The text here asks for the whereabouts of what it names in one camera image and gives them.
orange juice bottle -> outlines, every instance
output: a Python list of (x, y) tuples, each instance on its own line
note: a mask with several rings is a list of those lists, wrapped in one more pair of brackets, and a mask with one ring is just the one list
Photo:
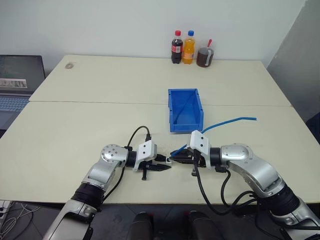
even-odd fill
[(195, 53), (195, 39), (194, 39), (194, 31), (188, 31), (188, 37), (184, 40), (184, 48), (182, 55), (182, 62), (184, 64), (192, 64), (192, 60), (194, 58)]

power strip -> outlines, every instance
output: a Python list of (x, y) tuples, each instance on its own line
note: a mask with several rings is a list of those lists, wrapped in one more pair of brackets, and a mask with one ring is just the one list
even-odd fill
[(13, 204), (12, 201), (0, 200), (0, 229), (2, 228), (2, 225), (4, 224), (4, 222), (6, 221), (7, 214), (12, 204)]

cup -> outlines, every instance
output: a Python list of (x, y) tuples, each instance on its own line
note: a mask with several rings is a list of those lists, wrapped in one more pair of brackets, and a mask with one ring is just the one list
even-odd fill
[(212, 62), (214, 51), (207, 46), (201, 47), (198, 51), (196, 64), (200, 67), (207, 68)]

bottle label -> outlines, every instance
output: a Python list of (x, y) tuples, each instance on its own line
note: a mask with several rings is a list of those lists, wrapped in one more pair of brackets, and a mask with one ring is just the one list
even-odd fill
[(183, 58), (184, 59), (193, 59), (194, 58), (194, 54), (193, 53), (184, 52), (183, 53)]
[(171, 46), (171, 51), (174, 53), (181, 53), (182, 52), (182, 47), (181, 46)]

blue plastic bin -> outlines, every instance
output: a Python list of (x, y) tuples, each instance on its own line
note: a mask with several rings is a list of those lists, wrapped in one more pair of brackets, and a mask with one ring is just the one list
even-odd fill
[(202, 131), (204, 111), (198, 89), (168, 89), (170, 132)]

